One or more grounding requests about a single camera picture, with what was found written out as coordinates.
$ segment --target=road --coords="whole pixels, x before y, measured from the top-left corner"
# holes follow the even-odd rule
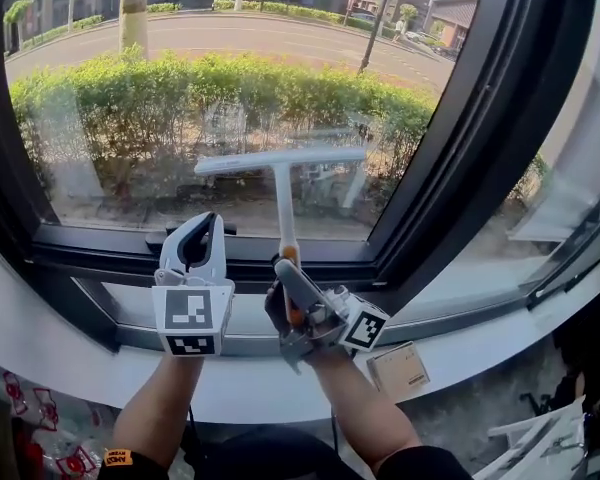
[[[189,56],[254,52],[314,67],[330,64],[357,69],[367,43],[367,37],[338,27],[257,15],[180,15],[149,21],[150,57],[167,49]],[[104,26],[15,56],[6,63],[7,77],[11,83],[36,67],[79,64],[117,47],[117,26]],[[440,94],[453,63],[419,45],[405,49],[378,41],[368,69],[397,85],[424,86]]]

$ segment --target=window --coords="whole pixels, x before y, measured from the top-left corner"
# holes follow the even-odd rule
[[[104,19],[120,6],[80,1]],[[17,223],[9,234],[0,226],[0,240],[24,272],[44,267],[82,287],[106,316],[102,327],[115,323],[114,341],[155,340],[150,313],[133,301],[146,296],[157,267],[147,233],[170,223],[212,210],[237,225],[227,237],[236,304],[261,299],[272,280],[279,235],[271,171],[198,176],[194,166],[206,156],[364,149],[364,163],[292,169],[296,231],[316,282],[347,284],[392,314],[423,298],[427,306],[431,291],[442,293],[434,279],[468,290],[455,275],[467,258],[484,270],[540,257],[534,266],[551,272],[508,280],[523,298],[580,250],[570,246],[567,261],[562,244],[533,241],[530,249],[520,238],[541,219],[542,198],[559,197],[546,176],[567,168],[536,160],[523,173],[543,143],[557,140],[548,134],[580,68],[594,0],[477,0],[459,55],[426,30],[392,42],[395,31],[385,29],[370,43],[371,21],[353,17],[345,27],[332,13],[348,0],[245,0],[249,13],[240,15],[223,14],[233,8],[224,0],[168,1],[213,3],[214,11],[149,14],[146,40],[122,53],[121,25],[94,18],[79,33],[0,58],[0,222]],[[445,0],[446,15],[463,14],[466,3],[454,5]],[[66,23],[68,6],[41,12],[43,24],[61,12]],[[597,201],[573,216],[574,226]],[[517,213],[502,223],[509,206]],[[497,224],[507,242],[492,251]],[[493,302],[486,291],[469,298],[453,312]],[[423,319],[435,314],[432,304]],[[232,322],[235,336],[268,336],[247,313]],[[409,320],[402,315],[398,324]]]

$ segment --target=sleeve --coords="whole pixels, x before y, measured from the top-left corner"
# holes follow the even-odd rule
[[[99,480],[151,478],[168,480],[167,470],[151,459],[131,450],[109,450],[104,456],[98,474]]]
[[[451,452],[434,446],[400,450],[380,466],[378,480],[471,480]]]

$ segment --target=squeegee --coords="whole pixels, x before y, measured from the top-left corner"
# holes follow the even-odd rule
[[[365,157],[366,150],[362,147],[288,149],[201,158],[198,160],[194,172],[198,175],[206,176],[251,171],[254,169],[273,169],[278,205],[278,222],[280,226],[280,247],[278,254],[282,258],[292,261],[299,269],[301,267],[300,249],[296,240],[293,219],[291,166],[299,164],[359,162],[364,160]],[[286,293],[286,289],[285,304],[289,323],[293,327],[302,325],[304,315],[301,310],[294,307]]]

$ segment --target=window frame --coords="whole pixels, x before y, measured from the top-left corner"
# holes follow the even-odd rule
[[[578,70],[594,5],[595,0],[479,0],[428,129],[368,240],[301,240],[309,276],[321,286],[346,284],[391,315],[412,300],[489,220],[536,154]],[[0,0],[0,38],[2,12]],[[567,24],[565,16],[575,16],[577,26]],[[575,47],[574,37],[581,40]],[[565,54],[561,45],[567,39]],[[514,111],[523,97],[542,102],[544,115],[528,101],[522,115]],[[502,130],[508,133],[496,133]],[[523,132],[527,140],[516,143]],[[155,330],[111,320],[117,303],[100,284],[153,284],[158,256],[147,248],[146,232],[59,224],[29,163],[0,52],[0,252],[61,315],[99,342],[113,348],[121,342],[155,344]],[[228,276],[237,293],[266,291],[277,249],[275,238],[227,237]],[[62,279],[67,293],[98,309],[81,307],[82,313],[101,312],[106,318],[74,315],[67,308],[73,303],[66,303],[71,299],[45,291],[50,282],[45,279]],[[534,287],[524,288],[449,317],[395,326],[383,343],[449,332],[528,306]],[[97,326],[89,322],[92,316]],[[235,337],[235,342],[270,351],[270,338]]]

